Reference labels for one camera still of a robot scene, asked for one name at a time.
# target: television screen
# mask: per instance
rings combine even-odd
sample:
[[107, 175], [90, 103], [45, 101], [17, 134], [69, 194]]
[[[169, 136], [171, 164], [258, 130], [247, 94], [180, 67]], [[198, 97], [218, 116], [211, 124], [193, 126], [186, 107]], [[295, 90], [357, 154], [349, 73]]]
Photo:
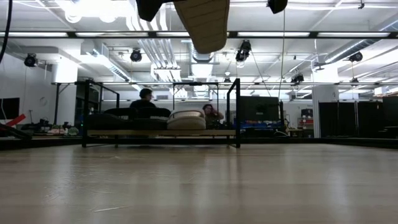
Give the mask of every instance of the television screen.
[[241, 96], [241, 121], [278, 121], [278, 97]]
[[19, 98], [0, 99], [0, 119], [15, 119], [18, 116], [19, 116]]

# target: spotlight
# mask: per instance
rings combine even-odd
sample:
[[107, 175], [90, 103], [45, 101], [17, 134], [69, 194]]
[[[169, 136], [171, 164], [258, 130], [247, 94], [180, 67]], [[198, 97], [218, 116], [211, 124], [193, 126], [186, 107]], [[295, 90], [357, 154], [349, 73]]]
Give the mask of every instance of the spotlight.
[[292, 81], [290, 81], [291, 83], [294, 83], [294, 85], [299, 84], [300, 82], [304, 82], [304, 76], [303, 74], [299, 73], [297, 76], [295, 76], [294, 78], [292, 78]]
[[251, 51], [251, 44], [249, 40], [244, 40], [242, 42], [241, 47], [236, 54], [236, 61], [237, 62], [244, 62], [249, 57], [249, 52]]
[[29, 68], [34, 68], [37, 66], [39, 61], [36, 58], [36, 54], [27, 54], [27, 57], [25, 58], [24, 64], [26, 67]]
[[287, 0], [268, 0], [268, 7], [272, 13], [277, 14], [285, 10], [287, 6]]
[[348, 60], [350, 62], [360, 62], [360, 61], [362, 61], [362, 58], [363, 58], [362, 53], [361, 52], [357, 52], [357, 53], [349, 56]]
[[358, 78], [353, 78], [352, 80], [349, 81], [350, 83], [359, 83]]
[[141, 50], [140, 49], [134, 49], [132, 50], [132, 53], [130, 55], [130, 59], [133, 62], [140, 62], [142, 59], [142, 55], [141, 55]]

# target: wooden platform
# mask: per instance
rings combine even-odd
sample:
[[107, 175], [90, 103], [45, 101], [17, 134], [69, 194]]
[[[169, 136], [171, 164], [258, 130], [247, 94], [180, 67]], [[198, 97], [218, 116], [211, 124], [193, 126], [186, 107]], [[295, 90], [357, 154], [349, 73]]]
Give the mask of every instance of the wooden platform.
[[327, 144], [0, 151], [1, 224], [391, 224], [398, 153]]
[[88, 130], [88, 135], [234, 136], [235, 130]]

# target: pillar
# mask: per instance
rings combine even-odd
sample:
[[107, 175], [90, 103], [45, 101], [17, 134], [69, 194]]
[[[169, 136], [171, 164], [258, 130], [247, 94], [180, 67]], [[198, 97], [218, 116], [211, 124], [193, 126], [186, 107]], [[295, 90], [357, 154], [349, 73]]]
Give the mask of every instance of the pillar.
[[[52, 81], [55, 83], [73, 83], [77, 81], [78, 65], [68, 59], [61, 60], [60, 63], [52, 66], [52, 73], [53, 73]], [[63, 124], [64, 122], [69, 122], [70, 124], [74, 125], [75, 107], [76, 107], [76, 85], [71, 84], [67, 87], [66, 85], [61, 85], [60, 93], [58, 96], [58, 113], [57, 113], [56, 124]], [[54, 115], [52, 117], [52, 121], [54, 121], [54, 117], [55, 117], [55, 107], [54, 107]]]
[[331, 83], [331, 85], [312, 87], [313, 132], [315, 138], [320, 138], [319, 102], [337, 102], [339, 100], [338, 85], [332, 84], [339, 82], [337, 67], [333, 64], [324, 66], [324, 70], [313, 71], [312, 78], [314, 82]]

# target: red object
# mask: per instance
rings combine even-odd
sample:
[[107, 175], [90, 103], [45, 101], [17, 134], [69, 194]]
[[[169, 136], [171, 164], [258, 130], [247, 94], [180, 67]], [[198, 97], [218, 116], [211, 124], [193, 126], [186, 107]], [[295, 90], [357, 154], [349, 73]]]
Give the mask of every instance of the red object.
[[19, 115], [19, 117], [17, 117], [16, 119], [13, 119], [12, 121], [6, 123], [7, 126], [12, 127], [16, 124], [19, 124], [21, 121], [23, 121], [26, 118], [26, 116], [24, 114]]

